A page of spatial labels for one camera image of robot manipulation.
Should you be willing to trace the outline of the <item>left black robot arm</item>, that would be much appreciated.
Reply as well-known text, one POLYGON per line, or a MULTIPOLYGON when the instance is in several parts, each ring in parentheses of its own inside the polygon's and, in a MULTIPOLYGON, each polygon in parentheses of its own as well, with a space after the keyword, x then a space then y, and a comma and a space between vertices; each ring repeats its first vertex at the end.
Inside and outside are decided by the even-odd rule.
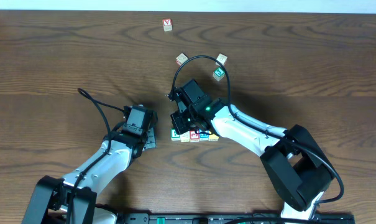
POLYGON ((97 205, 97 196, 147 148, 155 147, 157 114, 141 105, 105 135, 101 147, 77 169, 36 184, 23 223, 117 223, 119 215, 97 205))

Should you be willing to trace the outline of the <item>green number 5 block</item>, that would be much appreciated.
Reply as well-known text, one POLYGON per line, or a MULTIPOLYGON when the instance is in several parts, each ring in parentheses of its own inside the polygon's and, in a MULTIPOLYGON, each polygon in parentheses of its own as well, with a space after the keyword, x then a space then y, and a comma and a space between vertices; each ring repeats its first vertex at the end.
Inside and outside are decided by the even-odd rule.
POLYGON ((170 137, 172 141, 179 141, 181 139, 181 136, 177 134, 175 129, 170 130, 170 137))

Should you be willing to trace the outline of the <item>yellow top wooden block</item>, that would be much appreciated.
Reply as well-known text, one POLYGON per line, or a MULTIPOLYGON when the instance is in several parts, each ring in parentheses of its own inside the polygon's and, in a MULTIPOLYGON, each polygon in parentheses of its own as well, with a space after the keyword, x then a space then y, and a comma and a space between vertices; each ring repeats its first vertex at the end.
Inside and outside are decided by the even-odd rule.
POLYGON ((219 139, 219 136, 215 134, 210 134, 208 137, 208 141, 218 141, 218 139, 219 139))

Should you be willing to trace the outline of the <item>red number 3 block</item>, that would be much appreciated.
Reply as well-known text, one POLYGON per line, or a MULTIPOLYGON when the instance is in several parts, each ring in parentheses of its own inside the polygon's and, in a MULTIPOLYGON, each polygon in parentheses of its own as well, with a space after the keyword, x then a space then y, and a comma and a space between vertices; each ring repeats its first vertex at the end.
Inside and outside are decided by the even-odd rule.
POLYGON ((190 142, 199 142, 200 136, 198 133, 195 133, 195 131, 190 131, 190 142))

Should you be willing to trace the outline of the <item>blue letter I block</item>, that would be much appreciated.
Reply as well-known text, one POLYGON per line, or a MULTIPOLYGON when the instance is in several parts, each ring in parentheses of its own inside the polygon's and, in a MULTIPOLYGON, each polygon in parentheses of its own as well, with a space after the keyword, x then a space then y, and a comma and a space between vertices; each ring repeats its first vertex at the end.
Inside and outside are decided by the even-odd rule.
POLYGON ((201 131, 199 133, 199 140, 200 141, 208 141, 209 140, 209 131, 201 131))

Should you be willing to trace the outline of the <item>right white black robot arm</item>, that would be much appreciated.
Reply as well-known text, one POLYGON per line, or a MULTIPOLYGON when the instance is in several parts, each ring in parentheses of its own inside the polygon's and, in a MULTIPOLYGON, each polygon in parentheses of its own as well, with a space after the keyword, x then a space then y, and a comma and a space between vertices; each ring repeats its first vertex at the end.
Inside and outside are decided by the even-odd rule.
POLYGON ((280 198, 285 202, 281 217, 310 220, 315 208, 325 201, 323 194, 333 180, 340 180, 335 168, 312 135, 302 126, 279 128, 254 119, 227 100, 212 100, 177 93, 171 97, 177 111, 171 115, 178 134, 208 131, 231 139, 260 157, 280 198))

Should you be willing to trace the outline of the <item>plain beige wooden block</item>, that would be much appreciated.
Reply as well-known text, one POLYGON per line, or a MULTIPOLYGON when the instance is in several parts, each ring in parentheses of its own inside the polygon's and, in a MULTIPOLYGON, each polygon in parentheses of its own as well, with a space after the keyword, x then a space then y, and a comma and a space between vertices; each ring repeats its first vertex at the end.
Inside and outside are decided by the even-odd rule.
POLYGON ((180 135, 180 141, 181 142, 190 142, 190 132, 187 131, 180 135))

